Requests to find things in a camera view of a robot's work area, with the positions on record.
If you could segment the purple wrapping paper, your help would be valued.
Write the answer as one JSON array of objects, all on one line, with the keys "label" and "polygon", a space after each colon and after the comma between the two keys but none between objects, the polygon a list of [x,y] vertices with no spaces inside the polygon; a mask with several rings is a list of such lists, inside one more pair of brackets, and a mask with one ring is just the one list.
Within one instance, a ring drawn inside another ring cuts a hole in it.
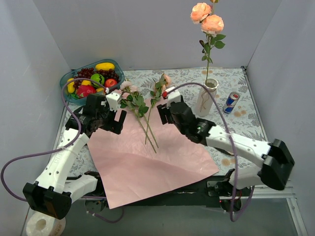
[{"label": "purple wrapping paper", "polygon": [[175,190],[219,171],[207,149],[162,124],[157,110],[150,116],[157,149],[145,139],[144,120],[128,111],[121,134],[98,129],[88,149],[99,172],[110,208]]}]

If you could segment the white ribbed ceramic vase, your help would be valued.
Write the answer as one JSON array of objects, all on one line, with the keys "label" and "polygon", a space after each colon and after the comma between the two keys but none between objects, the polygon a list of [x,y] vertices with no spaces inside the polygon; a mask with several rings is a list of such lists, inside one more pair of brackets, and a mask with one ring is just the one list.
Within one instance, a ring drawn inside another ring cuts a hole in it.
[{"label": "white ribbed ceramic vase", "polygon": [[[207,87],[210,94],[215,98],[217,94],[218,82],[215,79],[207,79],[204,81],[204,86]],[[196,115],[200,117],[205,117],[209,114],[210,109],[213,105],[213,100],[211,99],[209,93],[201,88],[199,91],[199,96],[194,109]]]}]

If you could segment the pale pink rose stem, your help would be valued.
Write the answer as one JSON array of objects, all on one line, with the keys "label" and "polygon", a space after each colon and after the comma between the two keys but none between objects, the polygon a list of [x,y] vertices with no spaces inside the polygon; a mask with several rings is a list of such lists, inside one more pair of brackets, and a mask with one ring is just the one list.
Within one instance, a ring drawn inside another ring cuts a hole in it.
[{"label": "pale pink rose stem", "polygon": [[145,134],[145,144],[149,142],[154,153],[157,153],[157,146],[150,132],[146,132],[147,123],[145,118],[148,117],[151,105],[147,105],[143,94],[139,91],[138,87],[133,85],[130,81],[122,82],[120,88],[114,90],[114,92],[118,92],[122,96],[120,107],[130,110],[137,119],[137,122]]}]

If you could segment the yellow toy mango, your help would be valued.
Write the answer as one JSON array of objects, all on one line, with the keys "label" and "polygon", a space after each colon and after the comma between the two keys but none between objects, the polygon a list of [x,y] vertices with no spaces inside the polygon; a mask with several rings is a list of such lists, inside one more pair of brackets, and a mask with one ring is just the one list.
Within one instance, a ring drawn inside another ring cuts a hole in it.
[{"label": "yellow toy mango", "polygon": [[98,71],[109,71],[109,70],[115,70],[115,65],[113,63],[110,62],[103,62],[103,63],[98,63],[95,66],[95,69]]}]

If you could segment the pink toy dragon fruit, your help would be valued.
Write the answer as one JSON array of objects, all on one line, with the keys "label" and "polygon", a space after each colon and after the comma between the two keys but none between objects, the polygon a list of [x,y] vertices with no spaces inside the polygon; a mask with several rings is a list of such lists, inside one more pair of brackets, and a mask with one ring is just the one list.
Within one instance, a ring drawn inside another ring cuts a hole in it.
[{"label": "pink toy dragon fruit", "polygon": [[93,93],[96,93],[96,89],[91,85],[81,85],[76,90],[76,95],[79,99],[87,97]]}]

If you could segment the two-bloom peach rose stem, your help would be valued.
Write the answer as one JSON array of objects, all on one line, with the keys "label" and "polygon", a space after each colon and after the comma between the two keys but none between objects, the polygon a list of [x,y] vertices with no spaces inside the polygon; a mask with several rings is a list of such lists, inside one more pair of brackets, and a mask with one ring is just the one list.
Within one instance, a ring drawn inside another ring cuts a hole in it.
[{"label": "two-bloom peach rose stem", "polygon": [[223,40],[226,38],[221,32],[224,29],[224,21],[222,17],[215,14],[215,7],[219,0],[211,0],[210,3],[199,2],[191,10],[190,19],[200,25],[201,31],[205,34],[205,40],[199,40],[202,46],[202,61],[207,62],[206,80],[209,76],[210,64],[213,64],[211,58],[211,50],[213,48],[222,49],[225,47]]}]

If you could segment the green toy watermelon ball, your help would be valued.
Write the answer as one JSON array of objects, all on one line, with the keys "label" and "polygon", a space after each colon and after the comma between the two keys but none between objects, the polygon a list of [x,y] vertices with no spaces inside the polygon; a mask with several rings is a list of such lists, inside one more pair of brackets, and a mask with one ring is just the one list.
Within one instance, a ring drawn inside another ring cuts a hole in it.
[{"label": "green toy watermelon ball", "polygon": [[99,88],[100,85],[104,85],[105,82],[104,76],[99,73],[93,74],[90,79],[92,80],[92,85],[96,88]]}]

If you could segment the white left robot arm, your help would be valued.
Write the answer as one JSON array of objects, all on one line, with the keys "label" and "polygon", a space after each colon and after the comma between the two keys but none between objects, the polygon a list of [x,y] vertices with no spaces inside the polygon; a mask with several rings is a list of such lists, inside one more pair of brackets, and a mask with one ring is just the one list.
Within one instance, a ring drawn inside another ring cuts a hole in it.
[{"label": "white left robot arm", "polygon": [[105,185],[98,172],[87,171],[70,183],[68,174],[81,149],[98,129],[119,135],[123,129],[126,111],[115,120],[121,95],[90,94],[86,104],[76,109],[65,124],[60,151],[50,158],[44,171],[34,183],[26,183],[23,194],[31,209],[63,219],[72,203],[87,195],[104,197]]}]

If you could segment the teal plastic fruit basket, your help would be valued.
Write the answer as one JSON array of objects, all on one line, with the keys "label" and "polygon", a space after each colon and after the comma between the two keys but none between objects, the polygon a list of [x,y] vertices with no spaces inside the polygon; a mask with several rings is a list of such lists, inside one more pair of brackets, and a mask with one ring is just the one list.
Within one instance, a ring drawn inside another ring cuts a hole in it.
[{"label": "teal plastic fruit basket", "polygon": [[[117,78],[117,82],[118,84],[113,86],[113,88],[110,88],[110,91],[113,91],[115,89],[118,89],[121,85],[121,83],[125,80],[125,75],[122,71],[122,69],[120,68],[120,66],[118,65],[118,63],[112,59],[103,59],[103,60],[99,60],[97,62],[94,62],[94,63],[91,63],[91,64],[88,64],[88,65],[85,65],[83,67],[79,67],[77,69],[73,69],[71,70],[70,72],[66,73],[65,75],[62,76],[62,78],[60,79],[60,87],[63,88],[63,86],[66,84],[67,80],[70,79],[70,78],[73,78],[74,76],[77,76],[78,73],[81,74],[81,70],[82,69],[85,69],[85,68],[95,68],[95,66],[97,64],[100,64],[100,63],[112,63],[114,66],[115,66],[115,69],[114,71],[116,72],[116,74],[118,75],[118,78]],[[68,101],[69,103],[73,103],[73,104],[76,104],[76,105],[79,105],[79,106],[82,106],[82,105],[85,105],[86,103],[86,98],[75,98],[73,97],[68,91],[67,89],[65,89],[63,91],[63,95],[65,97],[65,100]]]}]

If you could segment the black gold-lettered ribbon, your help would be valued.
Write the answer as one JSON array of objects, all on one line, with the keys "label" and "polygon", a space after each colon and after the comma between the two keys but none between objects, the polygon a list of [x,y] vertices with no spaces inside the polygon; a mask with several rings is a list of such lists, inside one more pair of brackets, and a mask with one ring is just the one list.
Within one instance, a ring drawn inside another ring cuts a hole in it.
[{"label": "black gold-lettered ribbon", "polygon": [[232,152],[229,152],[229,151],[226,151],[226,150],[223,150],[223,149],[221,149],[221,148],[215,148],[217,151],[219,151],[219,152],[221,152],[221,153],[223,153],[223,154],[225,154],[225,155],[229,155],[229,156],[233,156],[234,155],[234,153],[232,153]]}]

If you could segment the small yellow toy fruit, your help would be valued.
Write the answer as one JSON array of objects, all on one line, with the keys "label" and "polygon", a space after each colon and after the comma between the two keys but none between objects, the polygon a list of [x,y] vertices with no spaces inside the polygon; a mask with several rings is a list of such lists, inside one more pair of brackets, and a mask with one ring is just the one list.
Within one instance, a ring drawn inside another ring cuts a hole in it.
[{"label": "small yellow toy fruit", "polygon": [[92,83],[91,83],[91,81],[89,81],[89,80],[82,80],[81,85],[82,85],[82,86],[91,86]]}]

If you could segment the dark red toy grapes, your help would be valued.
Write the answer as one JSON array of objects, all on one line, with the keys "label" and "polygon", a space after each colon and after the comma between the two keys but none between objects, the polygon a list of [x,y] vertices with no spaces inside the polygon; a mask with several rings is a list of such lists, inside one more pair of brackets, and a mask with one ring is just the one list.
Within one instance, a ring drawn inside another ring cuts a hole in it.
[{"label": "dark red toy grapes", "polygon": [[76,78],[87,78],[87,79],[90,79],[90,77],[95,74],[95,73],[99,73],[101,75],[104,76],[105,78],[105,81],[107,79],[115,79],[117,82],[120,82],[121,81],[121,76],[116,72],[116,70],[109,70],[109,71],[98,71],[96,70],[95,68],[83,68],[81,69],[80,71],[76,72],[75,76],[74,76],[74,79]]}]

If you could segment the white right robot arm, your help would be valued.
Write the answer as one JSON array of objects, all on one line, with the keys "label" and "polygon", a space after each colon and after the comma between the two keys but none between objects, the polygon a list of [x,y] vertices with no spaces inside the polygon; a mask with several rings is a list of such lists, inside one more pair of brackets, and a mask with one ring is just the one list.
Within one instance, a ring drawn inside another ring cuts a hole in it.
[{"label": "white right robot arm", "polygon": [[214,122],[197,118],[184,102],[158,105],[157,110],[162,124],[175,125],[193,143],[237,154],[254,164],[225,175],[221,186],[227,195],[262,184],[274,190],[285,189],[295,162],[283,141],[275,139],[270,143],[238,134],[229,135]]}]

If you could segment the red toy apple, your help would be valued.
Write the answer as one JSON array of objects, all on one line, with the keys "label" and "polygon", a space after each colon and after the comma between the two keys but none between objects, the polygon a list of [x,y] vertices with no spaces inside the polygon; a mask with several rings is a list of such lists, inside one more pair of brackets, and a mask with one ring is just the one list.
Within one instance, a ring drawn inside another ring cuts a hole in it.
[{"label": "red toy apple", "polygon": [[110,78],[110,79],[107,79],[107,80],[105,81],[104,86],[105,86],[106,88],[111,88],[111,87],[116,86],[117,83],[118,83],[118,82],[117,82],[115,79]]}]

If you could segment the white tissue paper roll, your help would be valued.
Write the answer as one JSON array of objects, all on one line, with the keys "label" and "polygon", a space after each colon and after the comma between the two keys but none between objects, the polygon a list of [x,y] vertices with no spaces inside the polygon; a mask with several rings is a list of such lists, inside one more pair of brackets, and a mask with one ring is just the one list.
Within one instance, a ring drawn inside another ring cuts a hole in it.
[{"label": "white tissue paper roll", "polygon": [[66,219],[61,220],[46,214],[35,212],[26,225],[28,236],[60,236],[66,225]]}]

